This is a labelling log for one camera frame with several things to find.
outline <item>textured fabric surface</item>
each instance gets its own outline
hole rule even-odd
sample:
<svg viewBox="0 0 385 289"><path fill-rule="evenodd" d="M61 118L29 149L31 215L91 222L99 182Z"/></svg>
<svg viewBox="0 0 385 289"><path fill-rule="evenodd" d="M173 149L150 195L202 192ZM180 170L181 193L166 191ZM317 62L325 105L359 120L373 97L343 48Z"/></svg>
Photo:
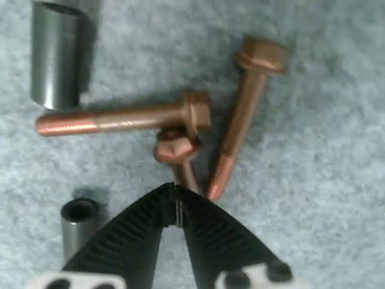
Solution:
<svg viewBox="0 0 385 289"><path fill-rule="evenodd" d="M231 56L243 35L286 45L289 76L271 80L217 204L314 288L383 288L384 1L80 2L99 23L83 106L210 93L214 128L195 163L202 184L235 99ZM156 131L37 135L30 21L30 1L0 0L0 287L9 289L62 266L59 210L74 196L113 217L172 179L152 157ZM196 287L176 228L164 231L153 287Z"/></svg>

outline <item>white plastic part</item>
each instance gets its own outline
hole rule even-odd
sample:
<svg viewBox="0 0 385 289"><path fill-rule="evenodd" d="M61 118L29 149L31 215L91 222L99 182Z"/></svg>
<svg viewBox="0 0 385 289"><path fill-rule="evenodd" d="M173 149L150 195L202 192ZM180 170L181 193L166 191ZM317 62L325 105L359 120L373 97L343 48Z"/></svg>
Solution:
<svg viewBox="0 0 385 289"><path fill-rule="evenodd" d="M70 282L69 289L95 289L101 285L110 285L111 289L127 289L125 280L117 275L95 274L83 272L47 272L29 280L25 289L47 289L56 280Z"/></svg>
<svg viewBox="0 0 385 289"><path fill-rule="evenodd" d="M242 271L246 273L250 279L250 289L311 289L308 282L303 279L298 279L295 276L289 282L271 282L266 275L266 264L258 264L248 267L243 267ZM224 278L226 272L219 274L215 281L215 289L226 289Z"/></svg>

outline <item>bolt thread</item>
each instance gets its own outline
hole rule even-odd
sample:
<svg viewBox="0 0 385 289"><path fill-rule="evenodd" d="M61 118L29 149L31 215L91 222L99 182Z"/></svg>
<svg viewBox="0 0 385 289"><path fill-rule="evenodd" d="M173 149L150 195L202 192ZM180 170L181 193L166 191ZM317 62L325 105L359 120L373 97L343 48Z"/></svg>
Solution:
<svg viewBox="0 0 385 289"><path fill-rule="evenodd" d="M220 154L206 194L209 200L218 200L223 195L234 166L235 155Z"/></svg>
<svg viewBox="0 0 385 289"><path fill-rule="evenodd" d="M36 120L35 127L42 136L90 134L99 131L99 127L87 113L42 116Z"/></svg>

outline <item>copper-colored bolt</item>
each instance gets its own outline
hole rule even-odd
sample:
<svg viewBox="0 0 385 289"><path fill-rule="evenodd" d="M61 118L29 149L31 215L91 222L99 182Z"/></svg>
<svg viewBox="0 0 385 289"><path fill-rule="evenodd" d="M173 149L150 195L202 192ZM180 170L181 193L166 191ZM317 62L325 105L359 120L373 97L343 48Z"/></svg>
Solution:
<svg viewBox="0 0 385 289"><path fill-rule="evenodd" d="M113 111L48 114L36 120L43 136L91 134L184 126L190 137L211 128L210 99L206 93L185 92L182 104L160 104Z"/></svg>
<svg viewBox="0 0 385 289"><path fill-rule="evenodd" d="M154 157L159 163L171 164L175 183L201 193L191 160L200 149L200 140L190 139L184 129L163 129L156 137Z"/></svg>
<svg viewBox="0 0 385 289"><path fill-rule="evenodd" d="M239 151L260 102L270 74L285 74L283 62L285 49L269 40L246 37L242 48L236 53L236 61L246 71L238 92L236 104L223 141L220 154L209 184L207 198L219 199L230 179Z"/></svg>

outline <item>cylindrical spacer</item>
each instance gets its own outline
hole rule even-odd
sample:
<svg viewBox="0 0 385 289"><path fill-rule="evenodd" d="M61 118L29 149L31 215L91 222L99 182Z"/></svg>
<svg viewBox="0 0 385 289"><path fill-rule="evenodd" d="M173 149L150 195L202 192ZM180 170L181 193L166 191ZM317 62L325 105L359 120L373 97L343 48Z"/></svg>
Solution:
<svg viewBox="0 0 385 289"><path fill-rule="evenodd" d="M50 110L79 104L80 39L85 14L47 2L33 2L31 99Z"/></svg>
<svg viewBox="0 0 385 289"><path fill-rule="evenodd" d="M90 199L75 199L61 209L63 254L66 263L102 224L99 205Z"/></svg>

